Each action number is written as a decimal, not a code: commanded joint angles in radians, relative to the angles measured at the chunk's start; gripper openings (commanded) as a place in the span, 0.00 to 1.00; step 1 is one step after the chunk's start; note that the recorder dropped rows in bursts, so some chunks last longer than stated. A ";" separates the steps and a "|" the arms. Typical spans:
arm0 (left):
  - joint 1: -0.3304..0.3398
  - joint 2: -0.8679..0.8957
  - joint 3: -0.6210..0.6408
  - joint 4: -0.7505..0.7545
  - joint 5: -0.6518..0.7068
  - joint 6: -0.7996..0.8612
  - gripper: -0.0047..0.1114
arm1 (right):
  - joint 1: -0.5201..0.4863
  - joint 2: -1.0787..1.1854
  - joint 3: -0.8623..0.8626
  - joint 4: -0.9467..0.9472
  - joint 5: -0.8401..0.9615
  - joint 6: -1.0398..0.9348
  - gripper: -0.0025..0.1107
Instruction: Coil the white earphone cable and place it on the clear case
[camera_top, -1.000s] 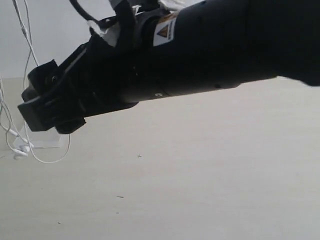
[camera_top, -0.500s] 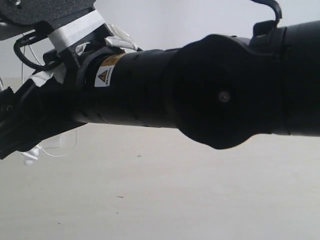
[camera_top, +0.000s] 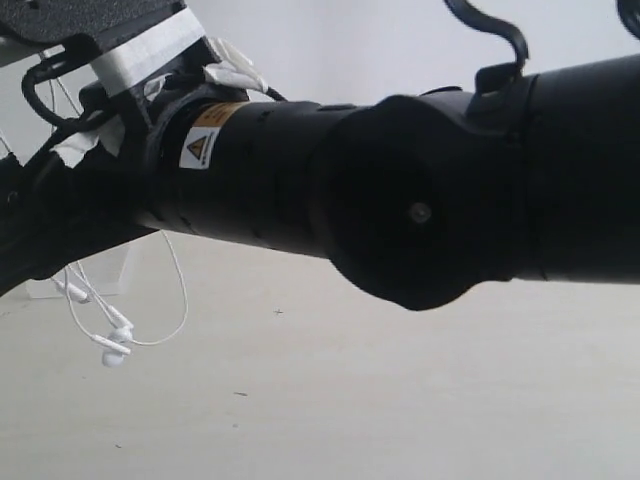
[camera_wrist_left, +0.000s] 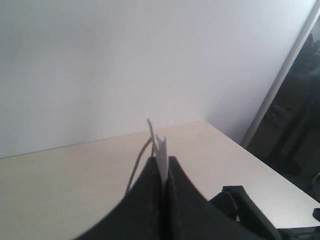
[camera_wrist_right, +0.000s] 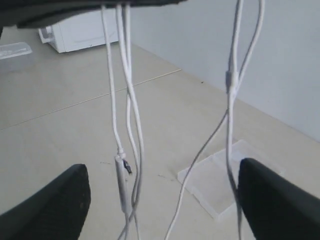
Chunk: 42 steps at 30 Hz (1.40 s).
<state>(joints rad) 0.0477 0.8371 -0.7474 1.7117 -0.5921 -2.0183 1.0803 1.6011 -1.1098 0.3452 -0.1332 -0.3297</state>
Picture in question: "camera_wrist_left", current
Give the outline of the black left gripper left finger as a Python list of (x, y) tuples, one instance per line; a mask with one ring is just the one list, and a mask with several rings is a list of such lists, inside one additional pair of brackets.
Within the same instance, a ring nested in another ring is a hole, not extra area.
[(160, 240), (162, 184), (150, 157), (129, 192), (103, 219), (77, 240)]

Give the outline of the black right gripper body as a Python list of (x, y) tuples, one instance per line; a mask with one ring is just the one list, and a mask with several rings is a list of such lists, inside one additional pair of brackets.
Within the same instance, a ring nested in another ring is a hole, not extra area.
[(233, 222), (264, 240), (318, 240), (320, 227), (276, 228), (251, 200), (244, 187), (223, 186), (209, 202)]

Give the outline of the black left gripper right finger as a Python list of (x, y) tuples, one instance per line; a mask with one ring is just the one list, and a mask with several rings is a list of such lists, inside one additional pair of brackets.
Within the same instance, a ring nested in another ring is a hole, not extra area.
[(167, 197), (171, 240), (260, 240), (209, 203), (176, 157), (168, 162)]

